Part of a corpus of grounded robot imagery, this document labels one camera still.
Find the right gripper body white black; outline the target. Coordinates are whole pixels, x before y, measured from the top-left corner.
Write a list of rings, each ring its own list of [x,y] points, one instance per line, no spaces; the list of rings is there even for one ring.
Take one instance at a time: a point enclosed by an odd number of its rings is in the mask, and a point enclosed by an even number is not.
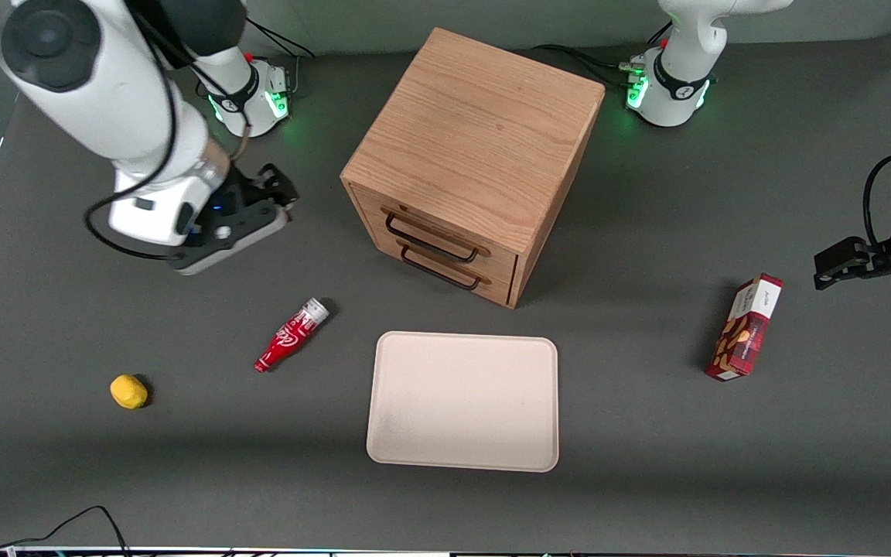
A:
[[[135,240],[176,250],[241,250],[280,228],[275,193],[229,159],[198,159],[159,190],[113,202],[109,224]]]

